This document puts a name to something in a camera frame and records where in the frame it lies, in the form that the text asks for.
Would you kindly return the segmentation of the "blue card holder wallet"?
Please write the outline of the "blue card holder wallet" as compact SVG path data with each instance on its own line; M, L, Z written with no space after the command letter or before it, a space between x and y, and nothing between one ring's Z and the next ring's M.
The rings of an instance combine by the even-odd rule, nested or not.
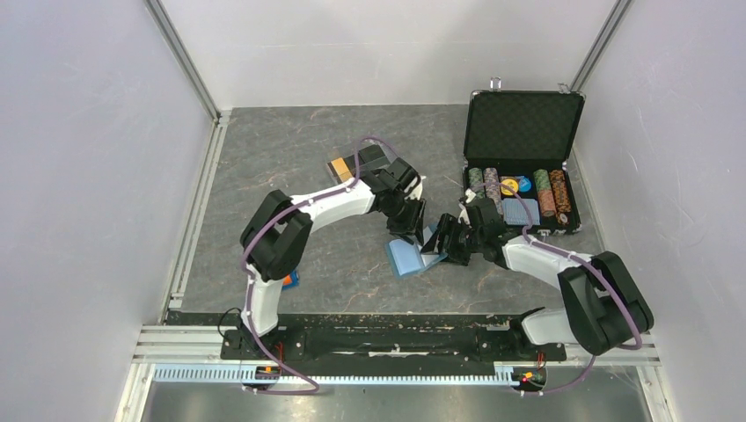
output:
M446 253L436 253L435 251L422 253L421 249L421 244L410 244L400 238L391 240L385 246L395 278L403 279L424 273L448 257Z

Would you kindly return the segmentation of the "clear acrylic card tray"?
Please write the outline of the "clear acrylic card tray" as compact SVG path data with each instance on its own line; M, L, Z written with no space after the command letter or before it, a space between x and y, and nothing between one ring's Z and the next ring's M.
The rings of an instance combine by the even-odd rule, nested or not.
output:
M334 147L328 154L325 169L335 185L350 181L358 171L373 171L391 164L399 155L387 142L365 137Z

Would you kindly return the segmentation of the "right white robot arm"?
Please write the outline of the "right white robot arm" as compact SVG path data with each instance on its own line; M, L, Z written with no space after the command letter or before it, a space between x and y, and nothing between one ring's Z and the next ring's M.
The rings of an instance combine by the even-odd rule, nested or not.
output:
M474 254L512 272L527 274L556 288L559 309L540 307L521 314L511 325L508 348L529 359L544 345L577 344L598 356L611 349L637 350L654 316L619 255L604 251L581 254L546 244L525 229L508 227L492 200L462 206L459 217L441 216L422 250L467 266Z

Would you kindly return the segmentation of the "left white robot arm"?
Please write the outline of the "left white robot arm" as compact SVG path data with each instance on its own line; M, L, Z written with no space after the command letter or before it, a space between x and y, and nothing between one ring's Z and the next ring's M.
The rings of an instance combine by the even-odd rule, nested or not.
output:
M241 312L248 328L245 350L260 359L274 351L282 282L300 264L314 231L348 217L380 213L392 236L422 244L426 201L421 195L420 173L401 158L315 193L270 192L239 238L248 277Z

